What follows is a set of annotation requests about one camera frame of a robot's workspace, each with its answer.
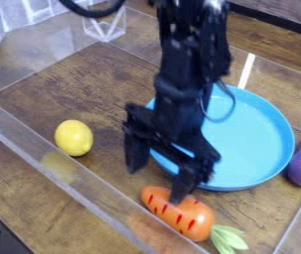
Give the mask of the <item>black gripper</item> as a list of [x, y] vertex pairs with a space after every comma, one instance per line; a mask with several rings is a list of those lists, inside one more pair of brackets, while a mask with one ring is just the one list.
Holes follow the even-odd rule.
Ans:
[[164, 77], [154, 82], [154, 109], [126, 104], [125, 161], [134, 174], [148, 164], [150, 150], [160, 152], [179, 166], [171, 202], [180, 204], [201, 183], [211, 180], [221, 154], [203, 134], [205, 108], [213, 85], [179, 87]]

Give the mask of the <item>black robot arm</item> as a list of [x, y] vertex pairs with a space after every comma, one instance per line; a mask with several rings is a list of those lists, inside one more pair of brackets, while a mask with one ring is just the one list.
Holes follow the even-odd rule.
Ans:
[[152, 151], [179, 166], [171, 202], [179, 204], [208, 181], [221, 154], [203, 134], [213, 88], [224, 87], [231, 53], [227, 0], [153, 0], [157, 6], [163, 59], [154, 78], [152, 109], [126, 105], [125, 159], [136, 173]]

